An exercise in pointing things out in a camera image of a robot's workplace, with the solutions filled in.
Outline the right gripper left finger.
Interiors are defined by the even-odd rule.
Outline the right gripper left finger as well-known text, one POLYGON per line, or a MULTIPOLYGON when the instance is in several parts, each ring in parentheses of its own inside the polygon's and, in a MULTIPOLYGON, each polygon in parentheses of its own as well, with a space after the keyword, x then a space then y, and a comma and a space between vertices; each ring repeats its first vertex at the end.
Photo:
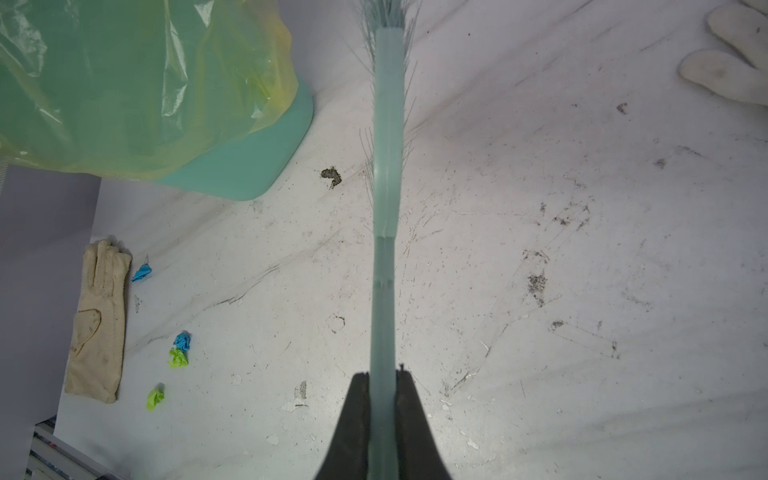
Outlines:
POLYGON ((368 477, 371 408, 369 374, 350 382, 327 454, 316 480, 365 480, 368 477))

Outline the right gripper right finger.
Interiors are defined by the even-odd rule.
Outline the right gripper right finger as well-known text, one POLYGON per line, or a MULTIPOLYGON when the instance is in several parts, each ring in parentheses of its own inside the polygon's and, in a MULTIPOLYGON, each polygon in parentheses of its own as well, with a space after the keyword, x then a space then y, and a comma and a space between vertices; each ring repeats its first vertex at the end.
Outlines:
POLYGON ((451 480, 434 441, 412 374, 396 371, 395 435, 400 480, 451 480))

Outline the green hand brush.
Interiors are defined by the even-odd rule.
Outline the green hand brush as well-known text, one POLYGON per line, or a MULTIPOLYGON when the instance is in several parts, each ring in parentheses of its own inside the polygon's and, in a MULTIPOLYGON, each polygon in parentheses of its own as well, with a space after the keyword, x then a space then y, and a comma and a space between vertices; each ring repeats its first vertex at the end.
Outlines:
POLYGON ((395 246, 405 131, 405 76, 411 38, 407 1, 362 1, 360 12, 373 73, 371 193, 373 282, 370 341, 369 479, 397 479, 395 436, 395 246))

